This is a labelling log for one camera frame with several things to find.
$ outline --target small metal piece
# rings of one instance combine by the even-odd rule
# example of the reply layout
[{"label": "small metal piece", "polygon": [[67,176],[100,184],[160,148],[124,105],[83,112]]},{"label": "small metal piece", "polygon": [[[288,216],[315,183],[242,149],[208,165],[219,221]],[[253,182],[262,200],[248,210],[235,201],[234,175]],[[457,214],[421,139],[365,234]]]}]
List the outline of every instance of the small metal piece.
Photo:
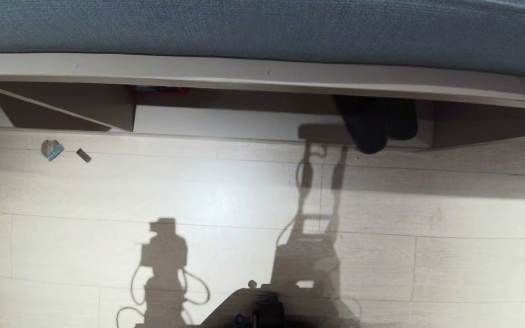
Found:
[{"label": "small metal piece", "polygon": [[86,163],[90,163],[90,160],[92,160],[92,158],[90,158],[90,156],[85,153],[82,148],[79,148],[79,150],[77,151],[77,154],[86,162]]},{"label": "small metal piece", "polygon": [[64,146],[56,140],[46,140],[42,143],[42,155],[46,157],[49,161],[52,161],[56,156],[58,156],[62,151],[64,151]]}]

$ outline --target blue fabric upholstery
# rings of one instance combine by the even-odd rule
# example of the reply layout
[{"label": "blue fabric upholstery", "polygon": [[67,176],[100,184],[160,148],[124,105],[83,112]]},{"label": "blue fabric upholstery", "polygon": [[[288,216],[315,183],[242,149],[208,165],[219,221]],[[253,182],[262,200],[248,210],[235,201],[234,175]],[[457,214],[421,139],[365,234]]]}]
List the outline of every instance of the blue fabric upholstery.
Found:
[{"label": "blue fabric upholstery", "polygon": [[525,75],[525,0],[0,0],[0,52],[42,51]]}]

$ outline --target wooden floor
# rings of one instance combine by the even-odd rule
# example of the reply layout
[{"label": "wooden floor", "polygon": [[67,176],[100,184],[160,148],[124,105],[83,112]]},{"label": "wooden floor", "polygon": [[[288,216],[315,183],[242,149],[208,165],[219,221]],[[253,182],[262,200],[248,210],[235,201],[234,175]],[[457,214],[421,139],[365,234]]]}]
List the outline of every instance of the wooden floor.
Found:
[{"label": "wooden floor", "polygon": [[307,154],[0,129],[0,327],[525,328],[525,142]]}]

